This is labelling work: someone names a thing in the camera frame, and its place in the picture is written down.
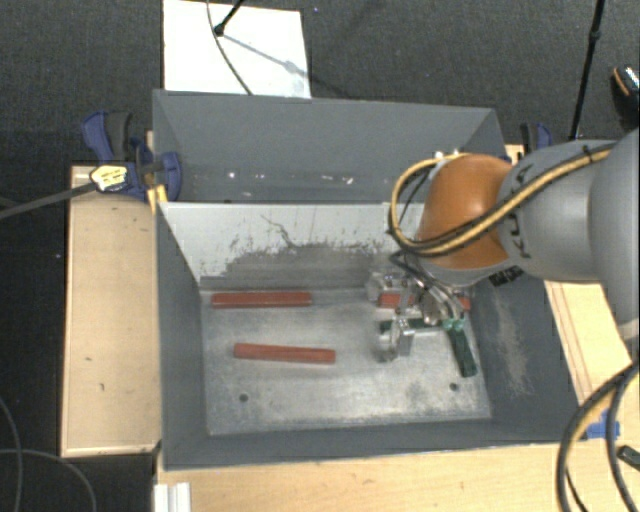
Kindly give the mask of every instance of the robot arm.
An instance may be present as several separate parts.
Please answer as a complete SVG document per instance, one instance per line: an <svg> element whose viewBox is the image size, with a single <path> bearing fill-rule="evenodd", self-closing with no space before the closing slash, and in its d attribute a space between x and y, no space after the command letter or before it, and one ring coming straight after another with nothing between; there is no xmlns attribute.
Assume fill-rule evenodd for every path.
<svg viewBox="0 0 640 512"><path fill-rule="evenodd" d="M618 330L638 358L638 130L613 145L574 141L511 167L486 155L452 157L431 178L415 238L391 235L441 286L469 286L517 266L541 279L601 282Z"/></svg>

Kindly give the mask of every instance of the black cable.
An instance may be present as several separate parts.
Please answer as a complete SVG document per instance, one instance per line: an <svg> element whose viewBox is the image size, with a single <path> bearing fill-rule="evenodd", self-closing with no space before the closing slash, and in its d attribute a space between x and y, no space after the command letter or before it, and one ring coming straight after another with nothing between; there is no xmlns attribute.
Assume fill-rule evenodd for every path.
<svg viewBox="0 0 640 512"><path fill-rule="evenodd" d="M409 194L409 197L407 198L407 201L404 203L404 208L402 209L402 213L400 214L400 219L398 220L398 226L400 224L402 224L402 219L404 219L404 216L407 213L407 210L409 209L409 205L411 204L411 201L413 201L413 198L418 193L418 190L420 190L422 185L424 185L424 182L427 181L427 178L429 177L429 174L430 173L428 173L428 172L425 173L422 176L422 178L420 178L420 181L416 184L415 188L411 191L411 194Z"/></svg>
<svg viewBox="0 0 640 512"><path fill-rule="evenodd" d="M40 199L36 199L35 201L29 201L28 203L12 206L0 211L0 220L18 215L20 213L26 213L31 210L35 210L36 208L41 208L43 206L54 204L60 201L67 201L69 199L73 199L74 197L81 196L82 194L86 194L87 192L95 191L95 189L96 186L94 183L86 183L85 185L72 188L71 190L65 190L63 192L58 192L57 194L53 194L47 197L41 197Z"/></svg>
<svg viewBox="0 0 640 512"><path fill-rule="evenodd" d="M213 40L215 41L216 46L218 47L218 51L220 52L220 55L222 55L222 58L224 59L224 61L227 64L227 67L229 68L229 71L231 71L231 73L236 78L238 83L242 86L242 88L247 93L247 95L253 96L253 92L251 92L251 89L249 89L249 86L244 82L244 80L242 79L238 71L236 71L236 68L233 66L233 64L229 60L229 57L227 56L227 53L224 51L224 48L220 44L220 41L218 39L218 34L216 33L216 27L213 26L213 20L211 19L211 10L209 9L209 6L210 6L209 0L205 0L205 1L207 4L207 19L209 20L209 27L211 28L211 35L213 36ZM240 7L239 5L240 3L242 2L238 2L238 4L234 6L234 8Z"/></svg>
<svg viewBox="0 0 640 512"><path fill-rule="evenodd" d="M16 452L17 450L12 450L12 449L0 450L0 455L9 455ZM58 457L57 455L53 455L47 452L41 452L39 450L29 450L28 448L26 448L22 450L22 453L25 455L31 455L33 457L40 457L43 459L51 460L53 462L57 462L58 464L62 464L64 467L69 469L69 471L71 471L74 475L78 477L78 479L82 482L85 489L87 490L87 494L89 495L89 499L91 500L91 510L93 512L98 512L98 503L96 500L96 493L93 490L91 482L89 482L89 480L84 475L84 473L80 471L76 466L74 466L71 462L63 459L62 457Z"/></svg>
<svg viewBox="0 0 640 512"><path fill-rule="evenodd" d="M13 445L15 448L11 450L12 453L16 454L16 466L18 468L18 481L16 483L16 499L15 504L13 506L14 512L20 512L20 501L22 500L22 485L24 482L24 461L23 461L23 450L22 443L20 443L20 435L18 434L18 427L16 426L16 422L13 420L13 416L11 416L11 411L7 407L7 404L4 402L2 397L0 396L0 409L4 412L5 417L7 418L7 423L9 423L9 428L11 429L11 435L13 436Z"/></svg>
<svg viewBox="0 0 640 512"><path fill-rule="evenodd" d="M573 499L576 501L576 505L578 505L578 508L580 509L581 512L589 512L584 502L580 499L578 490L576 489L576 486L574 485L573 480L571 479L571 475L569 474L569 468L567 468L567 470L565 471L565 475L567 475L567 483L569 484L571 495L573 496Z"/></svg>
<svg viewBox="0 0 640 512"><path fill-rule="evenodd" d="M229 20L233 18L233 16L238 11L238 9L240 9L240 6L243 3L244 3L244 0L237 0L236 3L231 8L231 10L229 11L229 14L227 14L225 18L222 20L222 23L218 23L215 26L214 32L217 36L220 36L220 37L224 36L224 29L227 26L227 23L229 23Z"/></svg>
<svg viewBox="0 0 640 512"><path fill-rule="evenodd" d="M616 456L615 426L616 417L618 416L618 409L620 408L620 403L622 402L622 397L633 378L638 375L639 364L640 363L635 363L631 367L631 371L629 371L629 373L625 375L622 382L620 382L618 389L616 389L616 392L613 395L611 405L609 406L609 412L607 413L605 436L607 440L607 455L609 457L609 467L611 468L611 474L613 475L613 480L616 484L616 487L618 488L620 497L622 498L624 504L627 506L629 512L638 512L638 508L635 506L633 499L629 494L629 489L627 488L627 484L625 483L622 472L620 471L620 463L618 462L618 457Z"/></svg>
<svg viewBox="0 0 640 512"><path fill-rule="evenodd" d="M625 369L621 370L607 382L600 386L575 412L571 421L567 425L562 441L560 442L560 449L558 450L558 459L556 462L556 493L558 496L558 502L563 512L571 512L569 505L569 499L567 497L567 488L565 486L565 478L567 472L567 458L569 455L569 449L574 443L574 436L576 431L584 418L591 412L591 410L598 405L604 398L611 392L616 390L618 386L625 380L627 374L633 371L633 366L629 365Z"/></svg>
<svg viewBox="0 0 640 512"><path fill-rule="evenodd" d="M578 138L578 126L580 125L580 116L582 115L582 106L584 105L584 97L587 92L587 82L589 81L589 73L591 72L591 63L593 54L596 50L596 43L600 39L600 22L602 21L602 12L604 11L605 0L598 0L595 11L593 13L593 22L589 32L589 47L587 48L587 56L584 60L582 68L582 78L580 80L580 90L578 91L578 99L576 101L576 109L573 113L573 123L569 132L569 140Z"/></svg>

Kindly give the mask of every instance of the gray robot arm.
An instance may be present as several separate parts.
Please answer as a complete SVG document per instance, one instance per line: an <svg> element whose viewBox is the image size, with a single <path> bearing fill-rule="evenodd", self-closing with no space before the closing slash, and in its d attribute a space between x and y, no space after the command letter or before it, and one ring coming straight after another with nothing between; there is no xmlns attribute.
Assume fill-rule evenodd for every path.
<svg viewBox="0 0 640 512"><path fill-rule="evenodd" d="M576 141L531 153L509 173L500 196L602 144ZM553 281L599 281L621 337L638 358L638 130L605 159L552 183L498 231L509 263L529 274Z"/></svg>

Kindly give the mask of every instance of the blue clamp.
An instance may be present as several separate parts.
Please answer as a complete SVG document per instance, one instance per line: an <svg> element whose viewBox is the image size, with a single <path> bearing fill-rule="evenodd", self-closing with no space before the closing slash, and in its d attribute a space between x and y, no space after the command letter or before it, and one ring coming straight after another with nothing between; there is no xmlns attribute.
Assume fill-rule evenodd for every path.
<svg viewBox="0 0 640 512"><path fill-rule="evenodd" d="M609 409L605 409L600 414L600 421L595 423L591 423L585 432L587 439L604 439L607 433L607 415L609 414ZM618 439L620 436L620 423L616 421L616 426L614 429L615 439Z"/></svg>
<svg viewBox="0 0 640 512"><path fill-rule="evenodd" d="M82 122L82 137L85 144L98 157L101 165L117 163L127 170L123 186L112 190L100 190L125 194L140 201L146 201L150 186L145 183L146 174L154 175L156 184L167 189L167 198L176 201L182 186L182 167L175 152L163 153L158 162L149 147L139 138L129 138L127 134L131 115L99 110Z"/></svg>

